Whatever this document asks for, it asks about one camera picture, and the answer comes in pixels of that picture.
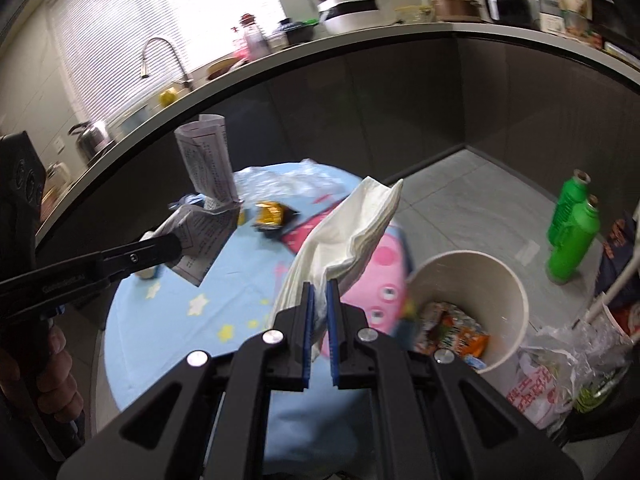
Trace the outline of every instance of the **wall outlet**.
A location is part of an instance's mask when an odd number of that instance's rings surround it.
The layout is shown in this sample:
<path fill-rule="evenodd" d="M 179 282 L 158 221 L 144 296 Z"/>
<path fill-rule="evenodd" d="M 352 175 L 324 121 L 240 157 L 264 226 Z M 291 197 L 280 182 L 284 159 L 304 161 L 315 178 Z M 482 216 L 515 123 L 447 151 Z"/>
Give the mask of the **wall outlet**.
<path fill-rule="evenodd" d="M 65 141 L 62 140 L 62 137 L 56 135 L 53 139 L 53 147 L 56 149 L 56 153 L 62 153 L 62 150 L 65 149 Z"/>

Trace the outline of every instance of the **rice cooker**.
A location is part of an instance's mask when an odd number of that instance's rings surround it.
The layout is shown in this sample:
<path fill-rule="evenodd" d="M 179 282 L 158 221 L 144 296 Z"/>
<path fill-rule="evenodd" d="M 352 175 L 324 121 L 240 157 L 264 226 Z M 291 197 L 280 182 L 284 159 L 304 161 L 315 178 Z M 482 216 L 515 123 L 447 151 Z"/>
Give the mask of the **rice cooker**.
<path fill-rule="evenodd" d="M 329 34 L 385 25 L 376 0 L 327 0 L 318 5 L 318 11 Z"/>

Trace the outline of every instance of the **pink cartoon pig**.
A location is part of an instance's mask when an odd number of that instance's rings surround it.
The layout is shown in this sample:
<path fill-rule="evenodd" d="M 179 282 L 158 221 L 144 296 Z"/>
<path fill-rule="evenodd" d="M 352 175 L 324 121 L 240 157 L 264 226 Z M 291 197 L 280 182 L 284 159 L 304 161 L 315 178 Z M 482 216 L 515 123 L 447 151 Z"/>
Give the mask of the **pink cartoon pig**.
<path fill-rule="evenodd" d="M 341 300 L 363 309 L 370 327 L 389 333 L 400 314 L 404 290 L 402 246 L 398 238 L 385 233 L 364 273 Z M 328 341 L 325 336 L 322 342 L 325 356 L 329 355 Z"/>

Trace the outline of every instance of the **kitchen sink faucet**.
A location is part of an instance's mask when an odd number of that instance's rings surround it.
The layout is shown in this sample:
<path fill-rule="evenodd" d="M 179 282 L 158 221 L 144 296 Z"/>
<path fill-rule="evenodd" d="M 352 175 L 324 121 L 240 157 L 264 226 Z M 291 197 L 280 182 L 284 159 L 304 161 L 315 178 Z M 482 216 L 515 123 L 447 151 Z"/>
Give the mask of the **kitchen sink faucet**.
<path fill-rule="evenodd" d="M 169 45 L 169 47 L 171 48 L 171 51 L 174 53 L 175 60 L 178 62 L 178 65 L 180 66 L 180 70 L 182 70 L 182 76 L 184 77 L 184 80 L 180 81 L 180 83 L 185 88 L 188 88 L 189 92 L 193 92 L 195 90 L 195 86 L 193 86 L 193 76 L 189 72 L 187 72 L 184 65 L 182 64 L 182 61 L 180 60 L 180 56 L 178 56 L 178 50 L 176 49 L 174 42 L 171 41 L 169 38 L 166 38 L 165 36 L 153 36 L 145 41 L 145 46 L 142 49 L 142 63 L 140 64 L 140 78 L 146 79 L 147 77 L 149 77 L 149 71 L 146 65 L 145 53 L 146 53 L 146 48 L 149 46 L 149 43 L 151 43 L 153 40 L 161 40 L 161 41 L 164 41 L 167 45 Z"/>

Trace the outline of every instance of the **white paper bucket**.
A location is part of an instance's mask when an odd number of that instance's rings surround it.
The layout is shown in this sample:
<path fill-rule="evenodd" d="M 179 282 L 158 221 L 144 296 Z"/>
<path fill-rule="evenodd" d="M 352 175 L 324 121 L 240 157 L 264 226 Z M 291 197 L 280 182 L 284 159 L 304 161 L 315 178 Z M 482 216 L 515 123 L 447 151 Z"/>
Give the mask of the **white paper bucket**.
<path fill-rule="evenodd" d="M 522 283 L 504 263 L 477 251 L 451 251 L 427 260 L 408 279 L 418 312 L 430 301 L 447 301 L 476 319 L 491 335 L 479 373 L 505 393 L 513 381 L 516 352 L 529 323 Z"/>

